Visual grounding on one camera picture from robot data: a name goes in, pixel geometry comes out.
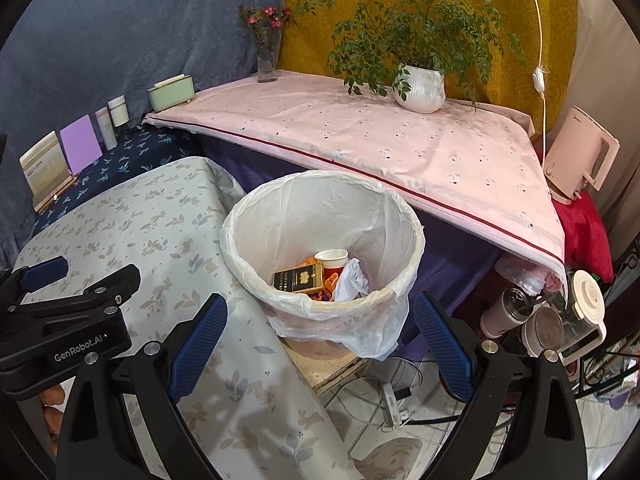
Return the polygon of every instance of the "white ribbed pot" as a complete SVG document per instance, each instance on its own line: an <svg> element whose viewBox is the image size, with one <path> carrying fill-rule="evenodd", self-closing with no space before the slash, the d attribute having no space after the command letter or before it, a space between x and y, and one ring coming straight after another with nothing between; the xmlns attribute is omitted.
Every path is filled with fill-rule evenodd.
<svg viewBox="0 0 640 480"><path fill-rule="evenodd" d="M392 89L394 97L402 108L418 112L419 114L433 114L444 104L444 76L437 70L416 68L404 65L408 75L402 73L396 80L405 80L411 85L411 90L403 101L398 92Z"/></svg>

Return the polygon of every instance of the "hand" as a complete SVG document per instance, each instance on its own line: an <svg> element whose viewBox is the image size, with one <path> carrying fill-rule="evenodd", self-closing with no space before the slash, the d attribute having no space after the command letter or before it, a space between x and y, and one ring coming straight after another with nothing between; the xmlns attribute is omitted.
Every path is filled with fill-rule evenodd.
<svg viewBox="0 0 640 480"><path fill-rule="evenodd" d="M42 392L40 394L40 401L42 402L44 421L47 423L47 429L51 436L51 450L53 454L57 454L58 435L60 434L60 427L62 427L63 413L53 406L59 406L65 402L65 391L62 389L62 386L57 384Z"/></svg>

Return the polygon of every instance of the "mustard yellow fabric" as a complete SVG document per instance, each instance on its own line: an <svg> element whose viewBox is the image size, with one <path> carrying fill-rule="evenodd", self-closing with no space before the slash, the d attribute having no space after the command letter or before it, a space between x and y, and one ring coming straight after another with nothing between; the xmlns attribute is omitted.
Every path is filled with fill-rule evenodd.
<svg viewBox="0 0 640 480"><path fill-rule="evenodd" d="M285 0L293 7L299 0ZM484 0L468 0L480 4ZM492 0L505 18L507 30L519 35L527 56L526 65L508 52L496 53L492 78L482 101L491 102L532 116L537 132L542 131L542 101L533 87L531 73L538 65L540 40L534 0ZM316 16L297 17L297 25L286 28L278 66L296 72L332 75L327 57L332 49L335 24L352 15L356 0L340 0L332 9L321 9ZM558 119L574 59L577 23L576 0L538 0L543 22L542 65L546 74L546 127L551 129ZM447 83L447 95L463 97Z"/></svg>

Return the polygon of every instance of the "light green container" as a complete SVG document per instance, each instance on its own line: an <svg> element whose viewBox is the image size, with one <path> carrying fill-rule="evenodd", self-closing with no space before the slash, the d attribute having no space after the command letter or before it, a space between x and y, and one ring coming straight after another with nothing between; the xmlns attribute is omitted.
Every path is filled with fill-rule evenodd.
<svg viewBox="0 0 640 480"><path fill-rule="evenodd" d="M170 79L156 83L147 90L151 106L156 112L161 112L172 106L188 102L193 99L193 79L190 75L180 74Z"/></svg>

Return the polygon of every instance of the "beige curtain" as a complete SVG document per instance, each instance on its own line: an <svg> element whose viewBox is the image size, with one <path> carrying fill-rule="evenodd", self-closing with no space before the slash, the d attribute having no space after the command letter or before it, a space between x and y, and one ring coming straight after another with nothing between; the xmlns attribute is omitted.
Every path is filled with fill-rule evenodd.
<svg viewBox="0 0 640 480"><path fill-rule="evenodd" d="M559 121L548 140L555 138L574 105L620 142L602 189L592 190L609 231L611 253L617 258L640 232L640 43L612 0L578 0L572 74Z"/></svg>

